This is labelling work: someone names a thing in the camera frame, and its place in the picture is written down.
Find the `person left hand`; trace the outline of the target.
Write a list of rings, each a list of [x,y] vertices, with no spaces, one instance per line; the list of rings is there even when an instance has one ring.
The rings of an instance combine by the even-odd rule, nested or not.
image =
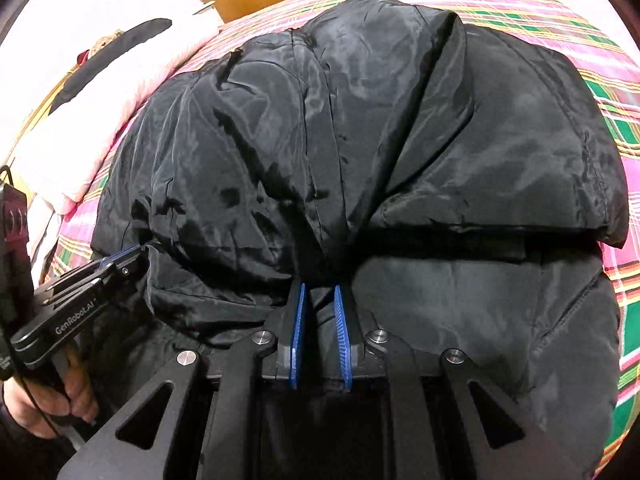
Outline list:
[[[93,422],[99,415],[99,403],[77,344],[70,342],[65,347],[65,355],[65,393],[30,379],[18,382],[16,377],[12,377],[2,384],[2,399],[9,415],[18,426],[35,437],[53,439],[56,436],[56,427],[47,422],[46,415],[73,415],[84,422]]]

